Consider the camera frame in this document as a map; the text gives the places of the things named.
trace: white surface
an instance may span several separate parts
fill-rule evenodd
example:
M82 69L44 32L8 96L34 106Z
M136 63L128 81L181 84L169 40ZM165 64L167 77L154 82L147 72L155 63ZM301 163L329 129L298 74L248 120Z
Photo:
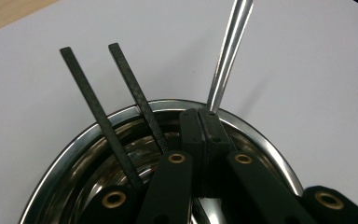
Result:
M0 29L0 223L19 220L48 166L94 122L60 48L73 48L108 113L133 105L114 42L148 100L206 102L231 6L64 0ZM256 1L222 108L264 134L304 187L358 204L358 5Z

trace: wooden surface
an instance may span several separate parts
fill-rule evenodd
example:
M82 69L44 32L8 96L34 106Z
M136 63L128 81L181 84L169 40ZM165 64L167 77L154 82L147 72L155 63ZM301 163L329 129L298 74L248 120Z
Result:
M58 0L0 0L0 28Z

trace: brass grommet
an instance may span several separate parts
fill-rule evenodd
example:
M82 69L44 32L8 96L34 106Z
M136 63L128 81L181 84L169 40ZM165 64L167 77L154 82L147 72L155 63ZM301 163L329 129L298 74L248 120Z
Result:
M182 154L175 153L168 157L168 161L172 163L181 163L185 161L186 157Z
M249 164L251 163L253 160L250 156L245 155L245 154L238 154L235 156L235 160L239 163L242 164Z
M340 210L344 207L344 202L338 197L324 191L316 192L315 198L316 201L331 209Z
M111 197L116 197L113 201L109 200ZM126 195L121 191L112 191L103 197L103 206L107 208L116 208L121 206L126 201Z

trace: textured black stick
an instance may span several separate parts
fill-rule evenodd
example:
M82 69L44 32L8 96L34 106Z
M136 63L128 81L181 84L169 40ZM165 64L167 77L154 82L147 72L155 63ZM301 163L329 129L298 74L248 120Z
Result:
M127 87L129 88L132 98L135 103L138 105L138 108L144 114L146 123L149 125L149 128L152 131L153 138L158 145L161 153L168 151L168 141L164 135L164 132L159 128L156 118L154 117L153 111L150 108L149 103L147 102L144 93L139 86L138 81L135 78L135 75L131 71L130 65L128 64L126 58L124 57L123 52L121 51L118 43L109 45L110 53L112 54L113 59L116 62L117 68L123 76Z
M77 62L77 59L72 52L71 48L64 48L60 50L63 59L66 62L69 70L74 77L77 86L82 92L84 98L86 99L87 104L89 105L89 109L91 110L94 118L97 120L98 124L105 135L105 138L112 148L113 153L116 157L116 160L121 166L124 174L129 180L131 186L135 189L140 188L143 185L142 179L138 176L135 167L133 166L130 157L127 155L124 147L120 144L118 137L113 130L109 119L103 111L103 108L100 102L97 99L94 91L91 88L91 85L86 79L80 64Z

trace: stainless steel bowl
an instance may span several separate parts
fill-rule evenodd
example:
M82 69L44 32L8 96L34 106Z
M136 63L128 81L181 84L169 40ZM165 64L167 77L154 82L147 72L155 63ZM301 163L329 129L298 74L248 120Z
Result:
M204 104L184 100L150 102L159 125L167 137L179 135L179 113ZM251 125L224 110L219 110L228 135L239 150L253 151L266 167L296 195L302 187L279 151ZM136 106L109 116L121 143L148 181L158 163L158 148ZM28 202L20 223L76 223L90 199L110 185L127 185L100 127L92 125L75 138L48 168ZM208 217L224 223L214 200L201 201Z

